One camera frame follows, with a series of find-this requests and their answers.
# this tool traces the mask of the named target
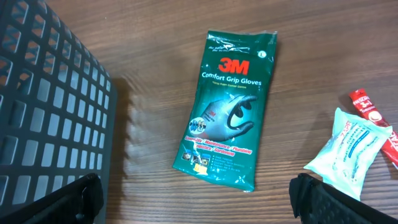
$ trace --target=wood grain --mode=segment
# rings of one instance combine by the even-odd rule
[[[326,143],[336,107],[365,88],[398,128],[397,1],[48,0],[110,71],[119,101],[107,223],[300,223],[288,186]],[[208,29],[277,30],[256,191],[171,168]],[[398,171],[381,153],[362,201],[398,218]]]

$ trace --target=gray glove image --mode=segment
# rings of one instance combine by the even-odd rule
[[[254,126],[254,122],[246,121],[236,127],[231,126],[231,119],[233,115],[239,118],[243,117],[243,108],[250,110],[251,101],[257,100],[256,96],[242,96],[239,95],[233,100],[225,99],[210,103],[201,118],[205,120],[206,128],[204,132],[193,135],[202,139],[209,139],[211,141],[226,141],[240,135],[246,134]]]

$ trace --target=white plastic packet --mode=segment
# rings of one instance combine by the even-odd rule
[[[366,172],[391,132],[391,126],[376,126],[337,108],[331,138],[304,169],[312,170],[323,177],[324,183],[360,200]]]

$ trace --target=grid pattern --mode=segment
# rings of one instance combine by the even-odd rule
[[[0,10],[0,214],[90,172],[106,194],[116,107],[109,73],[44,0]]]

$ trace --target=small image on package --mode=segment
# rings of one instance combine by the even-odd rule
[[[192,158],[192,152],[191,150],[187,149],[185,152],[182,154],[182,159],[186,161],[191,161]]]
[[[200,164],[200,154],[199,152],[194,151],[192,156],[192,162],[196,164]]]
[[[202,166],[208,166],[210,163],[210,155],[209,154],[202,154],[200,158],[200,164]]]

